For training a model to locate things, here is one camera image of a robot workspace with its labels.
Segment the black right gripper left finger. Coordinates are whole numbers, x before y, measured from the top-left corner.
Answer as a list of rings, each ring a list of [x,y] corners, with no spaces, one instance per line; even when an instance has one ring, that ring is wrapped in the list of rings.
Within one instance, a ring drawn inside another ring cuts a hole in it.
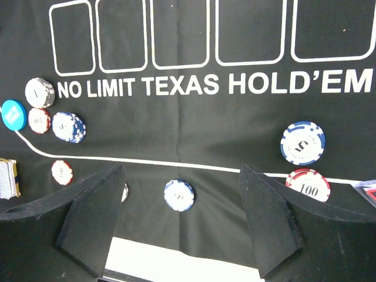
[[[1,213],[1,281],[97,281],[125,182],[117,164]]]

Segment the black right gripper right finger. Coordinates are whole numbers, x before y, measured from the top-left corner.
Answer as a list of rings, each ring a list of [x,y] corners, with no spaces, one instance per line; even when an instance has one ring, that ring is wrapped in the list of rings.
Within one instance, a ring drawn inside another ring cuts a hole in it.
[[[314,200],[247,164],[240,194],[265,281],[375,280],[375,216]]]

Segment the red poker chip stack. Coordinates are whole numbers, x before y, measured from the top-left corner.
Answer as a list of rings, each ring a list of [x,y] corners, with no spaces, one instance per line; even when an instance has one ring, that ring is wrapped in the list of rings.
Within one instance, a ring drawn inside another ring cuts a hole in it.
[[[286,178],[285,185],[320,202],[326,202],[331,193],[326,178],[316,170],[309,168],[291,172]]]

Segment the blue playing card deck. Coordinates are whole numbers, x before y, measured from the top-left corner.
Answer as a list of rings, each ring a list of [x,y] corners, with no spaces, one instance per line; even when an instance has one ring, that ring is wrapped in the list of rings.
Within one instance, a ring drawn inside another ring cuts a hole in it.
[[[9,200],[20,195],[16,160],[1,158],[1,199]]]

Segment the blue poker chip stack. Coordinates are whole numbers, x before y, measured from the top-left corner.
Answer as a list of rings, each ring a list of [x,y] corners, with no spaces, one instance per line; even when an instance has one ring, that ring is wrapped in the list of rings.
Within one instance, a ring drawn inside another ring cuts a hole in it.
[[[188,182],[173,179],[164,187],[164,200],[174,211],[185,212],[194,204],[194,190]]]

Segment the single red 100 chip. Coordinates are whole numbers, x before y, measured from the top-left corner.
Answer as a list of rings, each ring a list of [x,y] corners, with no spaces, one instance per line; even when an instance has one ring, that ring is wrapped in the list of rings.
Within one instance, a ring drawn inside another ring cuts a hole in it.
[[[28,122],[35,133],[43,134],[51,126],[51,117],[45,109],[32,108],[28,114]]]

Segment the blue blind button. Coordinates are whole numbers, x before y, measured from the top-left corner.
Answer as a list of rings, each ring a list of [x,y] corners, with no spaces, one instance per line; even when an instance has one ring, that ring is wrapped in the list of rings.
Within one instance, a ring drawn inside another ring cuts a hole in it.
[[[1,106],[1,118],[4,125],[12,131],[22,130],[27,122],[24,106],[17,100],[8,99]]]

